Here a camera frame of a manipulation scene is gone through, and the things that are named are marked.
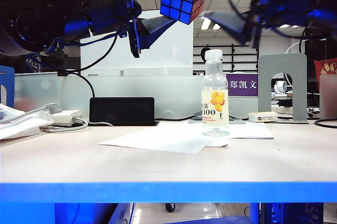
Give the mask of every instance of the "bottle cap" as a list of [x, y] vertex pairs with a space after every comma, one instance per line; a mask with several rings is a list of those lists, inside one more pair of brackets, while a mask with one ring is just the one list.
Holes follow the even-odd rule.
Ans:
[[222, 50], [220, 49], [211, 49], [205, 53], [206, 61], [209, 60], [222, 60]]

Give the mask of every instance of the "blue frame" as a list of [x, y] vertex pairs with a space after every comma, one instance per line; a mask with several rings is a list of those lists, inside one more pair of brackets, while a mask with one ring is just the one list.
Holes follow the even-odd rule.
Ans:
[[6, 202], [336, 202], [337, 182], [1, 183], [0, 195]]
[[0, 85], [3, 85], [6, 88], [6, 106], [8, 107], [14, 107], [14, 78], [14, 68], [0, 65]]

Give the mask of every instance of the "table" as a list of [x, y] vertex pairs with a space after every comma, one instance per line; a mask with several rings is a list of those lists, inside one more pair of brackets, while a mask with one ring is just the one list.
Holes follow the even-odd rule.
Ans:
[[337, 201], [336, 131], [267, 126], [275, 139], [230, 139], [197, 155], [98, 145], [143, 127], [2, 140], [0, 201]]

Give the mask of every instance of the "ceiling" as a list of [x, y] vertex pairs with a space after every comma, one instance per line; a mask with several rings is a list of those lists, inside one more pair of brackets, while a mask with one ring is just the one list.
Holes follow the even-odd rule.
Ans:
[[[142, 6], [143, 10], [154, 10], [160, 9], [160, 0], [137, 0]], [[249, 10], [249, 5], [251, 0], [233, 0], [236, 4], [236, 8], [239, 12], [245, 12]], [[227, 0], [205, 0], [204, 3], [204, 11], [223, 11], [223, 12], [231, 12], [232, 9], [228, 4]], [[201, 29], [203, 20], [198, 16], [194, 20], [193, 26], [193, 35], [194, 37], [230, 37], [225, 31], [222, 29]], [[282, 32], [291, 35], [302, 35], [303, 28], [283, 28]], [[263, 30], [262, 36], [279, 36], [270, 30]]]

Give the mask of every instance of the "plastic bottle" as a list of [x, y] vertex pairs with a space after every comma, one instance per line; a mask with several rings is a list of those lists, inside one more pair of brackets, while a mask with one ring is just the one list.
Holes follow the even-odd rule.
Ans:
[[202, 80], [202, 121], [206, 136], [226, 136], [229, 126], [228, 81], [222, 72], [222, 51], [205, 53], [206, 74]]

